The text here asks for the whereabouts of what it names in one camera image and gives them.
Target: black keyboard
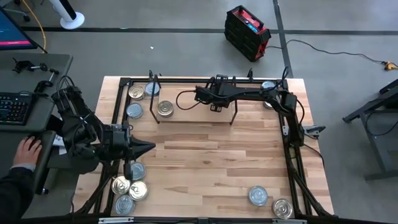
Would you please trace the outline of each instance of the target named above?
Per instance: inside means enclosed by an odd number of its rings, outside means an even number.
[[[25,125],[33,98],[31,93],[0,93],[0,124]]]

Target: human hand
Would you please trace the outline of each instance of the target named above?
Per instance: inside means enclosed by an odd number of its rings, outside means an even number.
[[[32,164],[36,165],[37,158],[42,150],[42,141],[37,140],[31,147],[32,141],[35,137],[24,138],[18,145],[17,153],[14,157],[14,166],[18,164]]]

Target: computer monitor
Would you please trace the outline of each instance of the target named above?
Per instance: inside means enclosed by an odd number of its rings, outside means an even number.
[[[36,49],[37,44],[0,7],[0,50]]]

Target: black line on floor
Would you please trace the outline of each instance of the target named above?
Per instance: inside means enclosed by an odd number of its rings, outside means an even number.
[[[284,25],[282,23],[282,16],[280,14],[279,3],[278,3],[278,0],[272,0],[272,2],[274,3],[276,24],[278,25],[280,47],[282,47],[282,56],[284,59],[285,67],[290,68],[290,72],[287,75],[287,78],[293,78],[293,71],[292,71],[292,66],[290,64],[289,51],[287,50],[287,47],[286,47],[285,30],[284,30]]]
[[[24,31],[41,31],[39,27],[21,27]],[[176,34],[223,34],[224,29],[184,29],[184,28],[97,28],[82,27],[66,30],[62,27],[43,27],[46,32],[101,32],[101,33],[176,33]],[[270,29],[271,34],[278,31]]]
[[[296,35],[398,35],[398,30],[285,30]]]

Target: gray floor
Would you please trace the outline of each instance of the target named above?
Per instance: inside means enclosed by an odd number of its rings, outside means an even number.
[[[43,25],[58,26],[50,3],[39,6],[34,1]],[[70,2],[85,14],[84,27],[222,29],[226,11],[242,4],[268,28],[278,28],[272,0]],[[394,0],[279,0],[279,6],[284,29],[398,30]],[[23,26],[36,26],[34,21],[16,19]],[[42,43],[40,32],[29,35]],[[248,62],[223,34],[47,32],[46,36],[49,52],[74,56],[69,75],[92,109],[105,75],[146,75],[151,69],[165,76],[245,76],[252,67],[257,77],[280,77],[285,66],[278,49],[267,49],[260,61]],[[286,39],[398,62],[398,35],[286,35]],[[277,34],[270,44],[280,46]],[[385,72],[361,57],[327,55],[296,42],[288,45],[288,51],[294,77],[305,80],[315,123],[327,127],[319,143],[335,214],[397,223],[398,178],[365,182],[363,175],[379,171],[376,159],[359,121],[345,124],[341,118],[376,96],[378,89],[398,78],[398,72]],[[76,177],[58,173],[48,184],[50,195],[35,198],[26,217],[69,211]]]

